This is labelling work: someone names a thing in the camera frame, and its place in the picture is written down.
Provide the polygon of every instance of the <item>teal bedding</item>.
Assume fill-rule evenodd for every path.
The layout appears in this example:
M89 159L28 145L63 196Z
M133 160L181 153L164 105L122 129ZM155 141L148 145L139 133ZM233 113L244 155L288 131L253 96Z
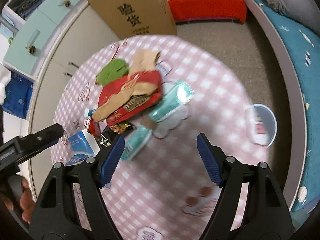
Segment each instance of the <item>teal bedding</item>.
M265 1L254 1L261 5L283 40L305 99L307 154L292 207L292 211L296 211L320 195L320 37L300 23L276 13Z

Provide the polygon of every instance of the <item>mint green drawer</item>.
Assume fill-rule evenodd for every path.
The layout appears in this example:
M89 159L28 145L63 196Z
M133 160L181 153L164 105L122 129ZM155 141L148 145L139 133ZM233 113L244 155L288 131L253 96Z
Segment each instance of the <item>mint green drawer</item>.
M37 57L56 27L57 25L42 12L35 10L13 39L4 56L4 61L32 75ZM30 45L36 47L34 55L30 55L29 50L26 49L26 46Z
M69 0L71 2L71 6L69 8L64 5L63 1L65 0L45 0L38 7L38 9L58 25L72 9L72 7L76 5L80 0Z

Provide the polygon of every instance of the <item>red candy wrapper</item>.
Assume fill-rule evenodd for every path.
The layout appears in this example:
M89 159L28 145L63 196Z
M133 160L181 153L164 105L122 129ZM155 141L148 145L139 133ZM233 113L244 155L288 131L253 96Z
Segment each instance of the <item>red candy wrapper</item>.
M86 119L84 119L84 127L87 129L88 133L95 137L99 137L101 134L99 124L93 120L91 116L88 116Z

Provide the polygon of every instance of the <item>cabinet handle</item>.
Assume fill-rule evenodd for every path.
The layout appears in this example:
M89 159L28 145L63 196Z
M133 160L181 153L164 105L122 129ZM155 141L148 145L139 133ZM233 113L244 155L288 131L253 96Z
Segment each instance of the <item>cabinet handle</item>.
M68 65L72 65L72 66L75 66L76 68L79 68L79 66L74 64L72 61L68 61Z
M65 6L66 8L69 8L71 6L70 0L61 0L60 3L58 3L58 6Z
M63 74L64 74L65 76L72 77L72 75L71 75L70 73L68 73L68 72L64 72Z
M33 43L35 42L39 34L40 31L35 30L26 44L26 49L29 51L30 55L34 55L36 53L36 47L33 45Z

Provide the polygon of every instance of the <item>blue gripper pad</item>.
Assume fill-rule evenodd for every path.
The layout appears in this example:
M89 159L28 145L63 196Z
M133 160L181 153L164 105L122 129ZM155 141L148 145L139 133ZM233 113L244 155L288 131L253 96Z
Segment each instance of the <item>blue gripper pad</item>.
M101 185L106 185L111 181L113 173L118 165L120 157L124 150L124 137L121 135L118 140L112 145L112 149L109 155L105 159L100 170L100 180Z
M221 167L213 156L211 147L211 145L208 145L206 138L204 138L201 134L197 136L197 149L207 173L209 174L212 182L216 183L218 186L221 186L223 182L221 177Z

